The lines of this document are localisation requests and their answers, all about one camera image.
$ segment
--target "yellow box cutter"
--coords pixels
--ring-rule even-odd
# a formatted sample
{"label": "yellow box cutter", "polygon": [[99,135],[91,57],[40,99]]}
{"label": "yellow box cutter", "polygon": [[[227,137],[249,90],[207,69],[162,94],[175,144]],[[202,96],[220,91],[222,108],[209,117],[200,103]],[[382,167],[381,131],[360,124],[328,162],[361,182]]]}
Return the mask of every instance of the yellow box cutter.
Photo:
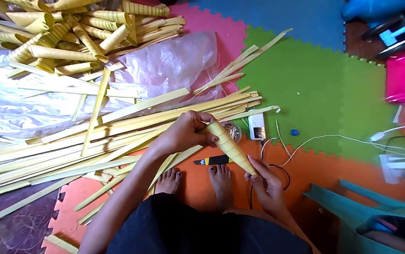
{"label": "yellow box cutter", "polygon": [[205,159],[199,159],[193,161],[195,165],[221,165],[233,162],[227,155],[213,156]]}

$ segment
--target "blue foam mat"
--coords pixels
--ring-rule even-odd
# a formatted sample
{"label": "blue foam mat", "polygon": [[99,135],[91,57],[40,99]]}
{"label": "blue foam mat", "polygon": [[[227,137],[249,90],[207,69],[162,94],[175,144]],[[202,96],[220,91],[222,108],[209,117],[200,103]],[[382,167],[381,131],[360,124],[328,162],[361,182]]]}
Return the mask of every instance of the blue foam mat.
{"label": "blue foam mat", "polygon": [[243,20],[253,27],[279,33],[293,28],[290,36],[305,43],[321,45],[333,51],[345,49],[344,21],[341,18],[343,0],[186,0],[190,6],[210,9],[234,21]]}

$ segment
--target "green foam mat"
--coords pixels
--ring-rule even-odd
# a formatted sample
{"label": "green foam mat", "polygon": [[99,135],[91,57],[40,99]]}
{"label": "green foam mat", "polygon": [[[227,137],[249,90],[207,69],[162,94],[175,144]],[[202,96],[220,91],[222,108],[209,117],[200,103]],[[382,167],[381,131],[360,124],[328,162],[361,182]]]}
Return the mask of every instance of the green foam mat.
{"label": "green foam mat", "polygon": [[[261,28],[249,28],[246,33],[247,48],[254,44],[262,47],[275,37],[273,32]],[[327,134],[369,141],[376,132],[396,126],[391,122],[397,107],[383,100],[382,66],[285,38],[246,65],[242,72],[245,76],[237,85],[240,88],[250,85],[251,91],[258,91],[264,98],[256,108],[271,105],[282,108],[279,113],[264,113],[267,138],[278,137],[277,120],[284,143],[293,148]],[[244,133],[249,133],[241,120],[235,122]],[[300,134],[292,136],[292,129]],[[405,146],[405,141],[392,144]],[[333,136],[313,139],[303,149],[374,162],[382,153],[371,145]]]}

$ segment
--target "hand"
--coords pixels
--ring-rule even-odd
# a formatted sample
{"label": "hand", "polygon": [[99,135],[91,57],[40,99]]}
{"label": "hand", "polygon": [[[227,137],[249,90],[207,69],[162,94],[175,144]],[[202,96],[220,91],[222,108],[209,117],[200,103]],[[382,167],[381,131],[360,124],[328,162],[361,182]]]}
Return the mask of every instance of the hand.
{"label": "hand", "polygon": [[216,147],[217,136],[213,134],[199,134],[198,130],[207,125],[203,122],[214,122],[216,119],[209,113],[200,113],[189,110],[160,135],[155,141],[155,147],[160,148],[160,153],[171,155],[182,152],[196,145],[203,147]]}
{"label": "hand", "polygon": [[285,209],[282,183],[263,160],[254,159],[251,155],[248,155],[248,159],[260,175],[251,176],[249,173],[245,173],[245,179],[248,182],[251,181],[256,189],[263,210],[273,216],[276,211]]}

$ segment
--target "black pants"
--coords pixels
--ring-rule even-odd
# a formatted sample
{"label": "black pants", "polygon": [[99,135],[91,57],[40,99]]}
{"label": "black pants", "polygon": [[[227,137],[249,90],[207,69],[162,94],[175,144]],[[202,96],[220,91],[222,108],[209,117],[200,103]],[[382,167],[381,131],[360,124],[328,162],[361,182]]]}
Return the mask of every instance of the black pants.
{"label": "black pants", "polygon": [[273,222],[235,213],[201,213],[175,195],[159,193],[140,203],[107,253],[309,254],[312,249]]}

